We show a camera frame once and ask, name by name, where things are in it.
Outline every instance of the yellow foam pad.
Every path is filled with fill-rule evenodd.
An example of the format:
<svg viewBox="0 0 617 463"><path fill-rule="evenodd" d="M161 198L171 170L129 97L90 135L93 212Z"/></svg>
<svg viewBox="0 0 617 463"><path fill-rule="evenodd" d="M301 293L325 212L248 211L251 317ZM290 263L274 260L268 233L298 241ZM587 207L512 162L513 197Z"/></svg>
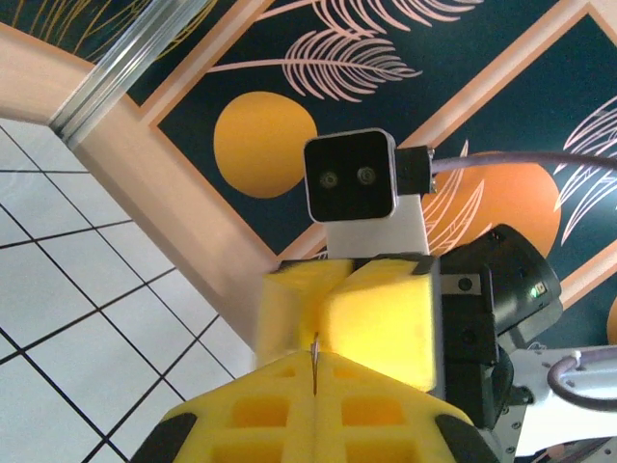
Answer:
<svg viewBox="0 0 617 463"><path fill-rule="evenodd" d="M323 347L427 392L436 385L431 275L415 262L373 260L327 297Z"/></svg>
<svg viewBox="0 0 617 463"><path fill-rule="evenodd" d="M334 353L297 352L184 402L174 463L455 463L435 422L454 406Z"/></svg>
<svg viewBox="0 0 617 463"><path fill-rule="evenodd" d="M255 344L258 366L309 349L326 294L352 267L350 259L307 260L264 277Z"/></svg>

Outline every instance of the white tile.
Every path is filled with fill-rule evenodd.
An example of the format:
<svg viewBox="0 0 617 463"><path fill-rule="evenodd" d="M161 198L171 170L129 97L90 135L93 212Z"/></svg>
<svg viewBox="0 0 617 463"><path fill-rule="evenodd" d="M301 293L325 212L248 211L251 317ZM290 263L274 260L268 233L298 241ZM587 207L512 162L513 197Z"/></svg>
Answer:
<svg viewBox="0 0 617 463"><path fill-rule="evenodd" d="M161 373L194 339L147 287L112 304L105 314Z"/></svg>
<svg viewBox="0 0 617 463"><path fill-rule="evenodd" d="M129 220L124 209L90 174L49 174L49 178L67 195L93 225Z"/></svg>
<svg viewBox="0 0 617 463"><path fill-rule="evenodd" d="M216 316L216 311L178 271L156 280L150 287L195 334Z"/></svg>
<svg viewBox="0 0 617 463"><path fill-rule="evenodd" d="M101 229L100 232L145 281L174 268L134 222Z"/></svg>
<svg viewBox="0 0 617 463"><path fill-rule="evenodd" d="M29 353L103 432L109 432L158 377L99 313Z"/></svg>
<svg viewBox="0 0 617 463"><path fill-rule="evenodd" d="M4 336L0 335L0 360L4 359L7 355L11 355L15 352L14 347L10 342L4 339Z"/></svg>
<svg viewBox="0 0 617 463"><path fill-rule="evenodd" d="M253 350L221 317L203 333L201 342L236 378L255 369Z"/></svg>
<svg viewBox="0 0 617 463"><path fill-rule="evenodd" d="M103 446L90 460L90 463L121 463L123 461L111 447Z"/></svg>
<svg viewBox="0 0 617 463"><path fill-rule="evenodd" d="M19 146L0 129L0 171L37 171L37 166L28 159Z"/></svg>
<svg viewBox="0 0 617 463"><path fill-rule="evenodd" d="M142 283L96 231L46 239L40 245L98 306Z"/></svg>
<svg viewBox="0 0 617 463"><path fill-rule="evenodd" d="M0 326L19 345L93 309L36 244L0 250Z"/></svg>
<svg viewBox="0 0 617 463"><path fill-rule="evenodd" d="M35 238L90 226L43 174L0 173L0 202Z"/></svg>
<svg viewBox="0 0 617 463"><path fill-rule="evenodd" d="M172 388L160 383L114 433L112 442L130 458L163 416L181 401Z"/></svg>
<svg viewBox="0 0 617 463"><path fill-rule="evenodd" d="M0 366L2 461L78 462L100 438L22 358Z"/></svg>
<svg viewBox="0 0 617 463"><path fill-rule="evenodd" d="M46 125L0 120L0 125L44 171L86 171L67 146Z"/></svg>
<svg viewBox="0 0 617 463"><path fill-rule="evenodd" d="M167 379L186 400L212 391L233 378L216 363L199 343L169 372Z"/></svg>
<svg viewBox="0 0 617 463"><path fill-rule="evenodd" d="M3 209L0 209L0 246L28 241L28 239L28 235L23 232L15 220Z"/></svg>

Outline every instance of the cable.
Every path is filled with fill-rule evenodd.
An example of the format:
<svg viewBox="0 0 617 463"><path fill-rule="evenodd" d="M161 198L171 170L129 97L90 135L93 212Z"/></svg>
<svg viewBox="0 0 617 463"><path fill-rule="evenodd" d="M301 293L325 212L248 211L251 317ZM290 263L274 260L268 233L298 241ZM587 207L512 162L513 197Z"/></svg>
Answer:
<svg viewBox="0 0 617 463"><path fill-rule="evenodd" d="M617 157L599 157L566 151L484 151L466 157L451 157L433 161L433 174L467 167L495 164L583 164L617 171Z"/></svg>
<svg viewBox="0 0 617 463"><path fill-rule="evenodd" d="M595 398L586 395L578 395L561 384L561 377L574 368L616 359L617 346L580 352L579 356L577 352L576 355L564 357L549 370L549 375L547 377L549 386L554 393L573 405L595 410L597 412L616 412L617 398Z"/></svg>

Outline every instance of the black camera housing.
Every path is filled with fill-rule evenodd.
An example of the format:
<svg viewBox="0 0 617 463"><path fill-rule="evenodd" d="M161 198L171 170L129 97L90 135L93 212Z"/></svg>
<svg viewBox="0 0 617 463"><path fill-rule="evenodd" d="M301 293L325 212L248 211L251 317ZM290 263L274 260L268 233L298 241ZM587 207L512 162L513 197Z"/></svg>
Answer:
<svg viewBox="0 0 617 463"><path fill-rule="evenodd" d="M305 145L308 212L315 222L382 219L396 207L394 140L372 128Z"/></svg>

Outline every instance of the orange circle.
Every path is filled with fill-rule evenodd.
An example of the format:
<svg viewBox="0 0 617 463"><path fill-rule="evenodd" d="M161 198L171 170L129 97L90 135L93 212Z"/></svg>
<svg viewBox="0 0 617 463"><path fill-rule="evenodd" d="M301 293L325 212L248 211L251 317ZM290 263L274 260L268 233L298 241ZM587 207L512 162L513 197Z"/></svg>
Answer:
<svg viewBox="0 0 617 463"><path fill-rule="evenodd" d="M270 199L304 176L304 147L317 135L309 112L286 96L248 92L231 101L214 126L214 158L225 181Z"/></svg>
<svg viewBox="0 0 617 463"><path fill-rule="evenodd" d="M438 194L456 175L456 171L437 175ZM443 254L489 228L506 224L546 257L559 230L561 209L554 209L558 196L552 177L537 164L465 169L458 188L444 191L439 199L436 194L422 199L431 252ZM440 205L431 205L434 201Z"/></svg>
<svg viewBox="0 0 617 463"><path fill-rule="evenodd" d="M606 334L608 335L608 343L617 345L617 299L613 302L613 306L610 308L610 313L608 314Z"/></svg>

